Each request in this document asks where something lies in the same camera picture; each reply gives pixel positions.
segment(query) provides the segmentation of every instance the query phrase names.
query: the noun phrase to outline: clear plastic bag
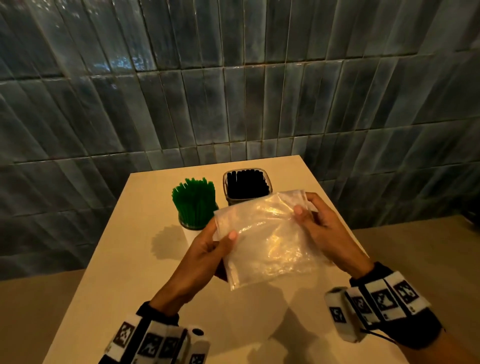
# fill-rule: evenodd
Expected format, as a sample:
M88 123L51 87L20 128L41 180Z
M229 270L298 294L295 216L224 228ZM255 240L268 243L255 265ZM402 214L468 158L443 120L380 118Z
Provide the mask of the clear plastic bag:
M231 290L318 267L322 255L295 221L295 205L308 208L304 191L278 192L215 211L219 236L239 233L224 258Z

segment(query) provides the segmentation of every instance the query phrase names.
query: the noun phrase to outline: brown floor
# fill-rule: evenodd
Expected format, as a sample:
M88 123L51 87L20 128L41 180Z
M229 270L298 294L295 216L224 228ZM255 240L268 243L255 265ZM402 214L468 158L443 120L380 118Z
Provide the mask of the brown floor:
M460 216L354 232L369 255L400 270L480 358L480 233ZM0 282L0 363L42 363L83 272Z

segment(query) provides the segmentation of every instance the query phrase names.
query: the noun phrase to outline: black cable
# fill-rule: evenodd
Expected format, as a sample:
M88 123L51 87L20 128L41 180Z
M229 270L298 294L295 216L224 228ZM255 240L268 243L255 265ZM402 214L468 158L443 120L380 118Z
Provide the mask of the black cable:
M382 338L382 339L385 339L389 342L392 342L393 344L396 344L395 341L393 341L392 339L389 339L388 337L386 336L383 336L383 335L380 335L380 334L377 334L376 332L372 332L372 331L369 331L369 330L364 330L364 329L360 329L360 332L364 332L365 334L372 334L372 335L375 335L375 336L378 336L379 338Z

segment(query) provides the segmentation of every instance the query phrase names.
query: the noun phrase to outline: wall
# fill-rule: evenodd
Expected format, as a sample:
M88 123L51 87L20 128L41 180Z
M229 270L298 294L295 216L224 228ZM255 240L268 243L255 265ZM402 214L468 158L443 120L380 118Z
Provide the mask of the wall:
M479 0L0 3L0 279L85 267L131 172L300 154L352 228L478 193Z

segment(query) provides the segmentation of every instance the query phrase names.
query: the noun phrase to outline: tabletop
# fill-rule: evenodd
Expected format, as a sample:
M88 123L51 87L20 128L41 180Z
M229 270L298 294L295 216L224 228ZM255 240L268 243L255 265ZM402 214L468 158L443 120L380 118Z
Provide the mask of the tabletop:
M218 206L226 207L222 176L242 168L264 169L274 192L317 192L335 209L299 156L131 174L44 364L97 363L123 319L169 279L187 250L172 189L185 178L206 177L215 185ZM381 338L352 344L337 335L323 296L347 286L348 279L325 266L230 291L214 277L180 310L179 324L205 331L211 341L208 364L406 363Z

